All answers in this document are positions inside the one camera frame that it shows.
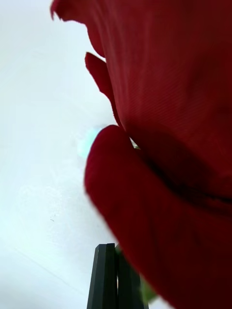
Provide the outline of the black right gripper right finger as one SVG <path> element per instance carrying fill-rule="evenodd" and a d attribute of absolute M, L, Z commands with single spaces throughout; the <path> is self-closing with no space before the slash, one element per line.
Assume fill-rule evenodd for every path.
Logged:
<path fill-rule="evenodd" d="M 130 266 L 122 252 L 118 253 L 118 308 L 148 309 L 141 295 L 140 276 Z"/>

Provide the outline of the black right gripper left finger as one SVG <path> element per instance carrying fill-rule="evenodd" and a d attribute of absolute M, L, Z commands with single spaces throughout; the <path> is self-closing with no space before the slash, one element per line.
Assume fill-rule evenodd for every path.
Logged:
<path fill-rule="evenodd" d="M 95 249 L 87 308 L 117 308 L 117 261 L 114 243 L 100 244 Z"/>

